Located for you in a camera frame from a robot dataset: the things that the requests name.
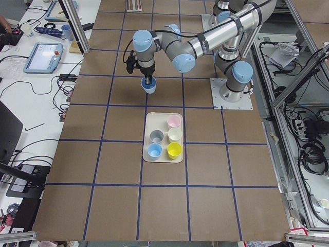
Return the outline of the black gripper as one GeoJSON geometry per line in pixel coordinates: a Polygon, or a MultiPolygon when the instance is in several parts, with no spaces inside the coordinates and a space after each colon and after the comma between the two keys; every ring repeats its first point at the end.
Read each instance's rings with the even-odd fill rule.
{"type": "Polygon", "coordinates": [[[145,84],[151,85],[152,84],[152,75],[155,72],[155,64],[152,64],[150,67],[142,67],[139,66],[141,73],[145,76],[145,84]]]}

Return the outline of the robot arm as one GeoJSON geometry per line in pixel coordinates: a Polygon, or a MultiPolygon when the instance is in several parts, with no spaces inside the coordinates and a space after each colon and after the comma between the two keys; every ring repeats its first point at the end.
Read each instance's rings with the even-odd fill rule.
{"type": "Polygon", "coordinates": [[[196,59],[217,48],[214,64],[226,76],[226,83],[220,88],[220,97],[227,102],[238,102],[244,95],[246,85],[252,80],[253,69],[241,59],[239,46],[244,31],[256,29],[272,15],[276,1],[229,2],[230,15],[218,18],[210,29],[182,42],[177,25],[166,25],[160,30],[138,30],[131,43],[134,49],[124,60],[129,74],[139,69],[144,75],[141,85],[151,94],[155,91],[156,80],[154,53],[163,50],[173,66],[182,74],[196,65],[196,59]]]}
{"type": "Polygon", "coordinates": [[[209,24],[216,25],[230,15],[229,0],[216,0],[213,6],[212,17],[209,24]]]}

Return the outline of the person forearm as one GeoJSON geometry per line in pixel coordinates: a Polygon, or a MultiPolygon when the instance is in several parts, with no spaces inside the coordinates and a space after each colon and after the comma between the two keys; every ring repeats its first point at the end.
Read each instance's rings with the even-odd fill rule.
{"type": "Polygon", "coordinates": [[[0,24],[1,24],[1,33],[11,33],[12,28],[10,24],[7,22],[7,20],[0,15],[0,24]]]}

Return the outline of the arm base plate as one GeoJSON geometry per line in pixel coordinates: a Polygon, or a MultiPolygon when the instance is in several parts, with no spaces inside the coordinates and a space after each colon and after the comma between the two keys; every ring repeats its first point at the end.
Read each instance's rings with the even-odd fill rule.
{"type": "Polygon", "coordinates": [[[252,88],[245,88],[241,92],[233,92],[227,88],[226,78],[211,78],[213,108],[218,110],[253,110],[251,102],[252,88]]]}
{"type": "Polygon", "coordinates": [[[203,31],[207,31],[218,24],[217,17],[213,14],[201,15],[203,31]]]}

